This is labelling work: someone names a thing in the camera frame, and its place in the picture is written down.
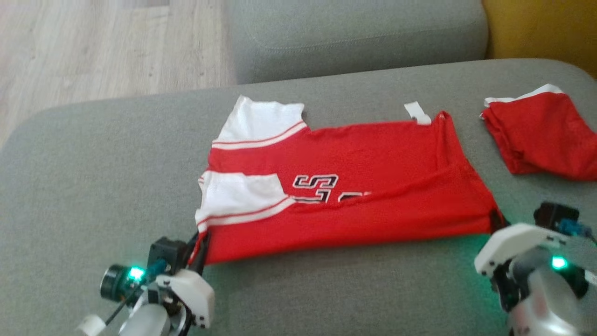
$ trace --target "wooden floor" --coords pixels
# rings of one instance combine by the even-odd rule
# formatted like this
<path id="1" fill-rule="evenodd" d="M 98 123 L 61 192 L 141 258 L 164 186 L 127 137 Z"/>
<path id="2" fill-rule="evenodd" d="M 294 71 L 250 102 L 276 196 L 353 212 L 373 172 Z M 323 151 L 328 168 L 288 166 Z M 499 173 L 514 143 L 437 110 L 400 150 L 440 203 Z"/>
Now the wooden floor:
<path id="1" fill-rule="evenodd" d="M 0 146 L 86 100 L 234 84 L 224 0 L 0 0 Z"/>

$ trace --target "green led light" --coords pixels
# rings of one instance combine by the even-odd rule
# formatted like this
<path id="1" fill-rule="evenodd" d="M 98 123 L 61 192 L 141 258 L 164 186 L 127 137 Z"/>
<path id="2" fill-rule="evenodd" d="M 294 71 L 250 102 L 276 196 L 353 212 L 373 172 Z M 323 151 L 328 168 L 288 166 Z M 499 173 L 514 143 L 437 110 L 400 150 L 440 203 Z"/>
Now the green led light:
<path id="1" fill-rule="evenodd" d="M 131 270 L 128 272 L 128 277 L 135 280 L 135 281 L 141 281 L 141 278 L 145 275 L 145 270 L 142 268 L 138 268 L 138 267 L 133 267 L 131 268 Z"/>
<path id="2" fill-rule="evenodd" d="M 568 266 L 568 261 L 561 256 L 553 256 L 552 257 L 552 267 L 555 270 L 561 270 L 562 268 L 566 268 Z"/>

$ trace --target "gray fabric surface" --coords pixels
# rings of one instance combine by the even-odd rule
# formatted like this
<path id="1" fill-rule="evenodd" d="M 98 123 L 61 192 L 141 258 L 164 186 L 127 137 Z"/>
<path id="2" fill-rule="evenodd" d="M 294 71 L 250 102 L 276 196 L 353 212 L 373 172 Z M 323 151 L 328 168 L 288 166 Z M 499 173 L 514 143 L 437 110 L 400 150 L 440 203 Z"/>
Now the gray fabric surface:
<path id="1" fill-rule="evenodd" d="M 418 100 L 444 109 L 465 154 L 512 221 L 543 200 L 597 223 L 596 183 L 512 176 L 479 112 L 487 96 L 545 84 L 570 94 L 597 129 L 597 84 L 550 60 L 486 60 L 69 105 L 20 126 L 0 151 L 2 335 L 69 335 L 112 263 L 146 261 L 161 236 L 186 239 L 197 178 L 240 94 L 303 102 L 314 129 L 405 120 Z M 486 237 L 304 251 L 208 267 L 217 295 L 209 332 L 192 335 L 496 335 L 505 315 L 473 259 Z"/>
<path id="2" fill-rule="evenodd" d="M 232 0 L 239 84 L 479 60 L 478 0 Z"/>

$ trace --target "gray ottoman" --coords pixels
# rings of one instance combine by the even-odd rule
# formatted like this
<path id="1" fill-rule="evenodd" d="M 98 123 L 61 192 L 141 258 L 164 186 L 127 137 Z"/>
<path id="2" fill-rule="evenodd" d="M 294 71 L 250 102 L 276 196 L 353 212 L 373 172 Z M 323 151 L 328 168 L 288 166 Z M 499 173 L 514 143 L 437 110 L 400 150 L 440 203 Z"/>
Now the gray ottoman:
<path id="1" fill-rule="evenodd" d="M 569 93 L 597 129 L 595 81 L 550 60 L 363 72 L 40 113 L 0 152 L 0 334 L 69 335 L 89 313 L 107 317 L 116 304 L 99 297 L 99 283 L 109 265 L 143 265 L 154 240 L 190 237 L 201 199 L 197 178 L 240 94 L 303 102 L 314 129 L 407 119 L 402 104 L 414 100 L 428 114 L 444 109 L 510 220 L 530 222 L 541 201 L 553 200 L 578 207 L 581 219 L 595 224 L 596 183 L 512 176 L 478 118 L 483 98 L 519 96 L 545 83 Z M 497 295 L 473 268 L 486 240 L 303 251 L 209 266 L 216 322 L 192 335 L 506 336 Z"/>
<path id="2" fill-rule="evenodd" d="M 480 60 L 478 0 L 233 0 L 239 84 Z"/>

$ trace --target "folded red cloth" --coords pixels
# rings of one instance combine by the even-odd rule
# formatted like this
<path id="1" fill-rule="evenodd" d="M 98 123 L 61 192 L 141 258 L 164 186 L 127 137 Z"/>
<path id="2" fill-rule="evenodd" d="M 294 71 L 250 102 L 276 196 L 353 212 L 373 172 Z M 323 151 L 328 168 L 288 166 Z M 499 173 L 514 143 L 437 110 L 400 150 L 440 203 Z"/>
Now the folded red cloth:
<path id="1" fill-rule="evenodd" d="M 597 181 L 597 134 L 570 97 L 546 84 L 518 98 L 486 98 L 482 117 L 513 174 Z"/>

